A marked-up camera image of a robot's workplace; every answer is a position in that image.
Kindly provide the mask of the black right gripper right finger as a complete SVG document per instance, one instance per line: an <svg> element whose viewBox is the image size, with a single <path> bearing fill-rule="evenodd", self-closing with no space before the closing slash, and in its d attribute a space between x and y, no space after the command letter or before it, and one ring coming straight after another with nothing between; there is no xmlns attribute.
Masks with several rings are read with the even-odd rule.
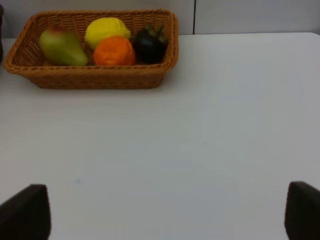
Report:
<svg viewBox="0 0 320 240"><path fill-rule="evenodd" d="M289 240L320 239L320 191L304 181L288 186L284 227Z"/></svg>

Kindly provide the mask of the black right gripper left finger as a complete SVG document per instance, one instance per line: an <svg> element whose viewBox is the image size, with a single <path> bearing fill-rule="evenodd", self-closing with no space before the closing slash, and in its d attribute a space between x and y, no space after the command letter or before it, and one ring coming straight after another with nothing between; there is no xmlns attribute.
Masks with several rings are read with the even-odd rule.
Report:
<svg viewBox="0 0 320 240"><path fill-rule="evenodd" d="M52 229L47 186L31 184L0 205L2 240L47 240Z"/></svg>

